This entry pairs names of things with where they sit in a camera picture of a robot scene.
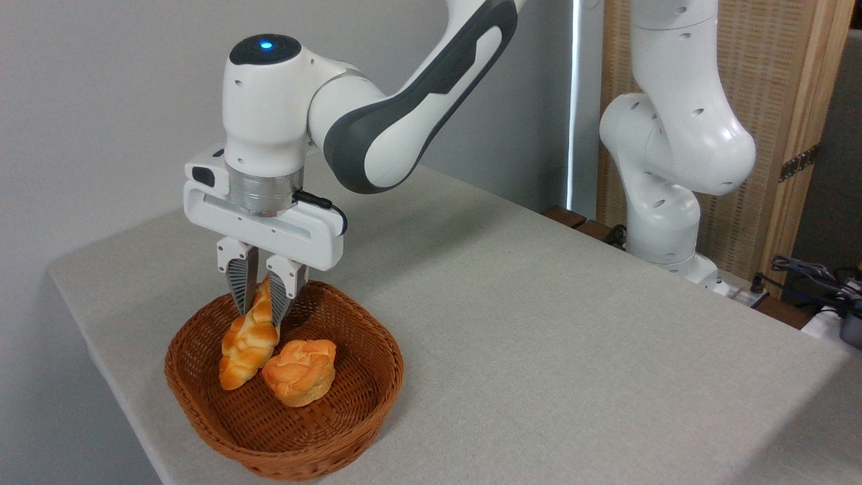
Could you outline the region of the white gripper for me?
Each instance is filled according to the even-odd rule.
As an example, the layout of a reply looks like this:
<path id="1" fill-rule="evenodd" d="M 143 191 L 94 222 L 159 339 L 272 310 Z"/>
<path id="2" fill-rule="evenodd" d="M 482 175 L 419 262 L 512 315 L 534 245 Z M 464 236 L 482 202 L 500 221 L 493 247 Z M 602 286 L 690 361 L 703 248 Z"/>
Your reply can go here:
<path id="1" fill-rule="evenodd" d="M 308 266 L 329 270 L 343 254 L 343 221 L 338 212 L 298 202 L 277 217 L 258 217 L 197 182 L 185 183 L 185 215 L 196 225 L 225 236 L 218 241 L 218 268 L 224 273 L 240 315 L 253 306 L 259 248 L 267 259 L 272 323 L 280 329 L 308 281 Z"/>

